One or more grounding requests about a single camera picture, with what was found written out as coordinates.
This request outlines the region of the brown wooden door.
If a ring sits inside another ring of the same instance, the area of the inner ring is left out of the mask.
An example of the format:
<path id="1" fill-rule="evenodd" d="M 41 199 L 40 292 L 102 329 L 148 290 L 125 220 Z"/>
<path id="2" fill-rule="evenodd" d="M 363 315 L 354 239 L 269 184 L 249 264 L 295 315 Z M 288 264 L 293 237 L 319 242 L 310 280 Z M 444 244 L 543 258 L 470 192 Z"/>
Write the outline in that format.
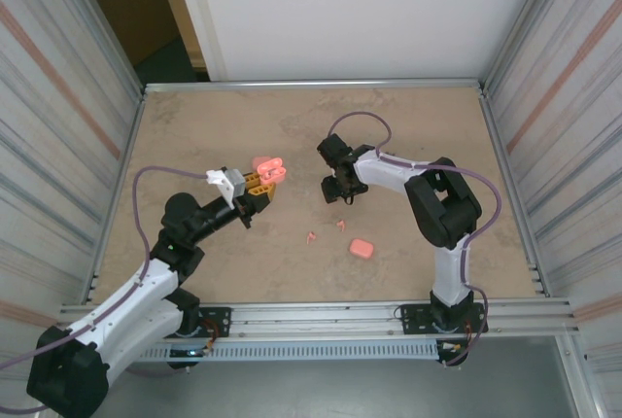
<path id="1" fill-rule="evenodd" d="M 133 65 L 168 50 L 193 69 L 197 42 L 183 0 L 96 0 Z"/>

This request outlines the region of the aluminium side frame rail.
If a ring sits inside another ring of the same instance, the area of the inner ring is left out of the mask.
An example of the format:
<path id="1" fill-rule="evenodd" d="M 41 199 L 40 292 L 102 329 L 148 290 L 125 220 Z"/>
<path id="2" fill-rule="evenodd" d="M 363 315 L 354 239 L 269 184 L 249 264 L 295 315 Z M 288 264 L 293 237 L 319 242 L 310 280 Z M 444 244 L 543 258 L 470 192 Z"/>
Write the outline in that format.
<path id="1" fill-rule="evenodd" d="M 518 228 L 519 236 L 526 256 L 527 265 L 532 273 L 533 284 L 538 296 L 551 297 L 546 274 L 542 271 L 540 251 L 537 247 L 535 234 L 528 222 L 526 207 L 520 196 L 517 182 L 510 166 L 509 155 L 506 151 L 501 134 L 493 115 L 492 106 L 483 86 L 477 87 L 478 100 L 486 127 L 492 142 L 493 150 L 501 171 L 504 188 L 508 196 L 510 207 Z"/>
<path id="2" fill-rule="evenodd" d="M 140 123 L 145 110 L 146 99 L 147 93 L 144 91 L 140 102 L 137 105 L 137 110 L 135 112 L 132 124 L 128 132 L 127 141 L 125 143 L 124 149 L 122 150 L 117 179 L 113 188 L 109 206 L 107 208 L 106 218 L 103 222 L 97 245 L 95 247 L 95 252 L 93 254 L 91 272 L 85 282 L 84 292 L 81 299 L 82 304 L 89 304 L 92 301 L 92 295 L 98 284 L 101 265 L 104 260 L 106 248 L 110 238 L 110 233 L 119 206 L 119 201 L 121 199 L 122 189 L 125 182 L 128 166 L 131 161 L 136 137 L 138 135 L 138 130 L 140 128 Z"/>

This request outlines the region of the long aluminium table frame rail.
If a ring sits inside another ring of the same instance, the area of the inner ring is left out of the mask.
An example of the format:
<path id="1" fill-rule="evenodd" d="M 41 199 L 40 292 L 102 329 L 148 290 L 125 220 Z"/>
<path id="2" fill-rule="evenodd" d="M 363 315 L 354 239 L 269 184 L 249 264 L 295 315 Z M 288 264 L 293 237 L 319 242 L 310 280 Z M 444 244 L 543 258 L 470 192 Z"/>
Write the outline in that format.
<path id="1" fill-rule="evenodd" d="M 416 88 L 416 87 L 469 87 L 479 88 L 480 82 L 472 78 L 413 78 L 385 80 L 305 80 L 305 81 L 248 81 L 201 83 L 149 83 L 145 93 L 156 92 L 207 92 L 207 91 L 259 91 L 332 88 Z"/>

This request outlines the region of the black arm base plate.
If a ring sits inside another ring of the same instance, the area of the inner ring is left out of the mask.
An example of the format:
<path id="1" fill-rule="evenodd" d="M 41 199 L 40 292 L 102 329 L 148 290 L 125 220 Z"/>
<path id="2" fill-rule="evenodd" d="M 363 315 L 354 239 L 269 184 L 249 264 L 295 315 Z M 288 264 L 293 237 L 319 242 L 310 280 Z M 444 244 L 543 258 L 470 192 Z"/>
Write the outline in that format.
<path id="1" fill-rule="evenodd" d="M 467 308 L 448 308 L 429 303 L 403 304 L 397 310 L 397 318 L 401 321 L 402 331 L 406 335 L 415 334 L 476 334 L 489 331 L 484 316 L 482 303 L 474 303 Z"/>
<path id="2" fill-rule="evenodd" d="M 208 338 L 229 337 L 232 309 L 225 306 L 205 306 L 199 308 L 199 319 L 195 336 Z"/>

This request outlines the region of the wide aluminium base mounting rail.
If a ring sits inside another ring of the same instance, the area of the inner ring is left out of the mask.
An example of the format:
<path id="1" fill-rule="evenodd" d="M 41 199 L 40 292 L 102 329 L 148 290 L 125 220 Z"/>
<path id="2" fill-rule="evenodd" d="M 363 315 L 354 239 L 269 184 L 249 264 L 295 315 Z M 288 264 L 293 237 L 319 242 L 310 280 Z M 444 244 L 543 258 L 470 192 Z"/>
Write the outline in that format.
<path id="1" fill-rule="evenodd" d="M 400 301 L 231 303 L 229 339 L 351 339 L 402 336 Z M 494 298 L 490 336 L 576 335 L 579 326 L 564 298 Z M 458 338 L 458 334 L 419 334 Z"/>

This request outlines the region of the translucent corrugated enclosure panel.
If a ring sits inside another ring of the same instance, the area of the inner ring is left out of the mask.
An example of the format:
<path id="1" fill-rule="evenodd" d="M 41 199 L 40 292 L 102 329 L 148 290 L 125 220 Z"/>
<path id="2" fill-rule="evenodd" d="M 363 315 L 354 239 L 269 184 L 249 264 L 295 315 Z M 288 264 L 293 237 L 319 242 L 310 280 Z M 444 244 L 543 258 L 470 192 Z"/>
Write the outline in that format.
<path id="1" fill-rule="evenodd" d="M 34 415 L 33 350 L 82 303 L 142 88 L 96 0 L 0 0 L 0 405 Z"/>
<path id="2" fill-rule="evenodd" d="M 527 0 L 483 92 L 589 401 L 622 418 L 622 0 Z"/>

